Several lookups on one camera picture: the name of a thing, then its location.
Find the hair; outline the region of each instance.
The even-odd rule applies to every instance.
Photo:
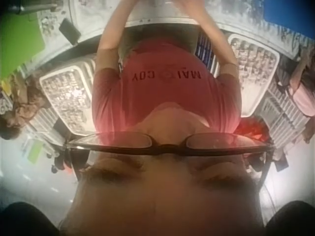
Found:
[[[5,140],[16,139],[21,133],[19,127],[9,127],[6,119],[0,116],[0,137]]]

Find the glasses lens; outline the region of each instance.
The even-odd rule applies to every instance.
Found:
[[[113,132],[93,134],[69,143],[72,147],[113,147],[113,148],[148,148],[152,145],[149,136],[133,132]]]
[[[235,149],[235,148],[255,148],[266,147],[261,141],[248,137],[225,134],[225,133],[206,133],[196,134],[187,140],[187,147],[191,149]]]

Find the red t-shirt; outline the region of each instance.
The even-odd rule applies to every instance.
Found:
[[[143,41],[121,74],[103,69],[95,75],[93,87],[99,133],[124,131],[165,102],[204,117],[218,132],[233,133],[241,119],[238,79],[228,74],[215,79],[196,56],[169,40]]]

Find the raised arm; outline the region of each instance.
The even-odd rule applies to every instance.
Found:
[[[100,39],[96,54],[96,71],[112,68],[119,71],[118,47],[130,13],[139,0],[120,0]]]
[[[239,78],[238,61],[225,35],[207,13],[204,0],[173,0],[175,5],[196,20],[208,35],[220,64],[220,74],[231,74]]]

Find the hand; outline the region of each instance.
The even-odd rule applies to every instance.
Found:
[[[173,0],[175,6],[194,20],[208,14],[204,0]]]

